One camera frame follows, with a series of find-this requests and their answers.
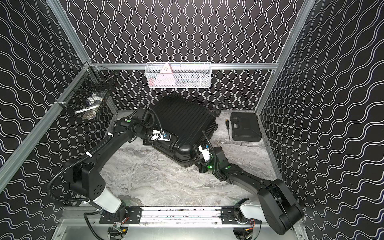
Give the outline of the black ribbed hard-shell suitcase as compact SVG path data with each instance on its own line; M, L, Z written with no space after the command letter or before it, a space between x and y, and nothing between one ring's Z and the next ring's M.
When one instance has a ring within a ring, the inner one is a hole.
M180 95L165 96L151 108L160 118L163 131L171 135L169 142L156 141L152 147L181 167L192 166L199 154L198 146L206 140L202 131L208 138L213 136L221 110L210 110Z

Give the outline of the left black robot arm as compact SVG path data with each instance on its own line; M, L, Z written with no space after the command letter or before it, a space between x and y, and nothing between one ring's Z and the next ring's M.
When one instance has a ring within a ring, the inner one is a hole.
M130 116L115 121L105 138L79 160L72 160L65 172L70 190L85 197L85 201L116 214L122 211L123 202L106 187L100 172L107 161L125 143L140 138L148 143L164 135L160 117L154 109L141 106Z

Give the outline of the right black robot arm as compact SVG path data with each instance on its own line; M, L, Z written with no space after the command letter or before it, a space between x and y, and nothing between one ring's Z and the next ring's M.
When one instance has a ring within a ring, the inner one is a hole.
M238 186L259 199L266 222L279 235L284 235L303 216L299 202L280 179L274 181L254 176L230 163L221 147L203 144L196 149L198 166L212 171L221 182Z

